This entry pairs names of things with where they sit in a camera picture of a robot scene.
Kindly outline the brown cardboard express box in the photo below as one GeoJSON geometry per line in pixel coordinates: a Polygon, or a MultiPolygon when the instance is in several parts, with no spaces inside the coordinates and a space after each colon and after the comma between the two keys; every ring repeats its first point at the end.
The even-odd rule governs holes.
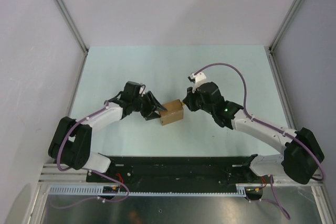
{"type": "Polygon", "coordinates": [[[184,118],[184,108],[179,99],[163,105],[167,111],[160,111],[160,122],[162,126],[177,122],[184,118]]]}

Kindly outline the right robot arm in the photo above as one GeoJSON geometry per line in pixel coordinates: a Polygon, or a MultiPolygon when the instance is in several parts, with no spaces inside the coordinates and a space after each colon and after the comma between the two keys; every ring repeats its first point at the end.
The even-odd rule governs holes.
{"type": "Polygon", "coordinates": [[[293,130],[261,122],[247,116],[244,108],[227,101],[213,82],[198,88],[188,87],[183,103],[192,112],[202,110],[210,114],[220,127],[246,133],[277,151],[276,155],[252,155],[242,169],[243,179],[254,183],[265,175],[286,175],[299,184],[306,185],[324,160],[324,154],[307,128],[293,130]]]}

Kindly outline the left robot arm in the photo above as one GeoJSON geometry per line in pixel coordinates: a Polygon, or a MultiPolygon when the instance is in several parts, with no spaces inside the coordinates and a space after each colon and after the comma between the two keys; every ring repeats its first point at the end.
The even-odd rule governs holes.
{"type": "Polygon", "coordinates": [[[105,182],[115,178],[116,169],[110,158],[91,150],[92,135],[106,126],[124,119],[133,112],[139,112],[145,120],[160,118],[160,112],[167,109],[155,98],[145,85],[128,81],[115,97],[104,101],[103,107],[77,120],[63,117],[56,128],[48,155],[55,159],[57,168],[94,170],[105,182]]]}

